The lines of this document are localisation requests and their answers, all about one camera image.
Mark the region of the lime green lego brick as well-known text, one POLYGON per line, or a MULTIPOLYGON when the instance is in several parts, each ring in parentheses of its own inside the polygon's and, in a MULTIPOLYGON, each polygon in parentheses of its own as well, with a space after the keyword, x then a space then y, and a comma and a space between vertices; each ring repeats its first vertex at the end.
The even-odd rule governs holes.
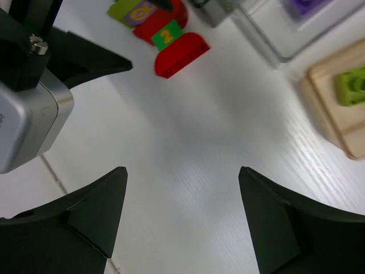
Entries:
POLYGON ((334 83, 338 102, 342 106, 364 103, 364 67, 337 74, 334 83))

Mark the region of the purple lego brick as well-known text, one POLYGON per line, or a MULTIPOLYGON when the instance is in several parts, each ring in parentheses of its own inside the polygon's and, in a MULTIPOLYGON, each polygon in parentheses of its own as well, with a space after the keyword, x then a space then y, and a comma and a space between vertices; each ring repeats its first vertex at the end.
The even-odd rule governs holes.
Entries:
POLYGON ((300 20, 312 16, 329 2, 329 0, 290 0, 284 1, 284 6, 293 19, 300 20))

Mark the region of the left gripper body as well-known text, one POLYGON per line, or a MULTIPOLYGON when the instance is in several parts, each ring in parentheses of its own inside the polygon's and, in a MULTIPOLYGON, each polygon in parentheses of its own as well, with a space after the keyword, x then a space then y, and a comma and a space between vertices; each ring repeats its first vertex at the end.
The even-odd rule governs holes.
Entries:
POLYGON ((12 1, 1 10, 1 82, 13 91, 37 86, 51 57, 46 37, 62 1, 12 1))

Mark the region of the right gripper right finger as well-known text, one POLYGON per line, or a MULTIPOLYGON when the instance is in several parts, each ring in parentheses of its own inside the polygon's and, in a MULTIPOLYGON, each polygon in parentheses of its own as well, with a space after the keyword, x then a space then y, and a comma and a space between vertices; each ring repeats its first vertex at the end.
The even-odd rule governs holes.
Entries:
POLYGON ((249 167, 238 176, 260 273, 364 273, 364 216, 285 188, 249 167))

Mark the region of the red green red lego stack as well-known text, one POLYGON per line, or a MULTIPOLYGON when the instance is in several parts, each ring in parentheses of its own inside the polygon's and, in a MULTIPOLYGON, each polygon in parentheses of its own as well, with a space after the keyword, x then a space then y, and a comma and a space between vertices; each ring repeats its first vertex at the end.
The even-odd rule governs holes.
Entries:
POLYGON ((173 11, 158 9, 140 25, 133 34, 156 46, 155 74, 170 78, 210 50, 210 46, 198 33, 185 32, 188 11, 182 1, 172 1, 173 11))

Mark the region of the purple butterfly lego piece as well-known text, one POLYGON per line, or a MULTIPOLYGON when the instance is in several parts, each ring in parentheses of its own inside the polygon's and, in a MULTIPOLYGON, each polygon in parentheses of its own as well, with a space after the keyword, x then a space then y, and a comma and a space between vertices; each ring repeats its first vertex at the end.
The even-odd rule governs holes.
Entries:
POLYGON ((151 15, 158 11, 158 7, 149 2, 141 1, 125 17, 125 21, 132 27, 136 27, 145 22, 151 15))

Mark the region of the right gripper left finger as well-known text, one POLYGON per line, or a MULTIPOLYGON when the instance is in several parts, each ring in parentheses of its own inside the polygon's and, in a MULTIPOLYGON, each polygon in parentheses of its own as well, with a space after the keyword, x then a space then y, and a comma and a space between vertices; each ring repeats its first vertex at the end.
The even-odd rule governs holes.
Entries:
POLYGON ((104 273, 127 187, 126 168, 40 207, 1 218, 1 273, 104 273))

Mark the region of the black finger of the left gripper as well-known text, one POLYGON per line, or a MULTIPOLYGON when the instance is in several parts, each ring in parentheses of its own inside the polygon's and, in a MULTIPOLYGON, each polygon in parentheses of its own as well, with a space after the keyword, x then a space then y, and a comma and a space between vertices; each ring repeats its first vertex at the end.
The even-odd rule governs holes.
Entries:
POLYGON ((133 68, 132 62, 70 31, 52 27, 47 43, 47 69, 69 89, 88 81, 133 68))

